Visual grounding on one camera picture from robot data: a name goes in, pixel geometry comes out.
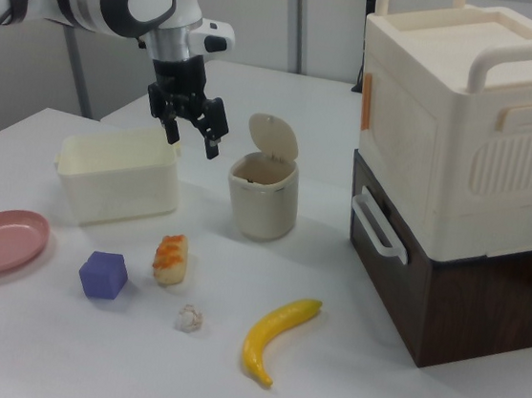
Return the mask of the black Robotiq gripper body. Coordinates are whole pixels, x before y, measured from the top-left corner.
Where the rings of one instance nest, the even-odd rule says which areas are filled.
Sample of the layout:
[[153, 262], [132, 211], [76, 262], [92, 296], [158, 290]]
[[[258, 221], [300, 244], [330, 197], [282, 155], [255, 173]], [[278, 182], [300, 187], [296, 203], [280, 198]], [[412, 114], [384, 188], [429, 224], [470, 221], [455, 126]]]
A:
[[197, 101], [206, 100], [205, 64], [203, 56], [193, 56], [181, 61], [154, 60], [156, 84], [165, 94], [178, 94]]

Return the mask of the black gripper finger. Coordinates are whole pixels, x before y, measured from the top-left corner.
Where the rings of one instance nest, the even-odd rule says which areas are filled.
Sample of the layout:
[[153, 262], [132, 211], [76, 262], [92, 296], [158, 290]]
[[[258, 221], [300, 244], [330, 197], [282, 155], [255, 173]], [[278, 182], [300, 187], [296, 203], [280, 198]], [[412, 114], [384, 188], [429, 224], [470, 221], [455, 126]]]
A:
[[180, 141], [180, 133], [176, 121], [175, 97], [164, 92], [155, 82], [148, 86], [147, 93], [152, 117], [160, 121], [168, 143], [170, 145], [176, 144]]
[[192, 123], [203, 137], [206, 157], [209, 160], [217, 157], [220, 153], [219, 143], [229, 130], [222, 99], [203, 100]]

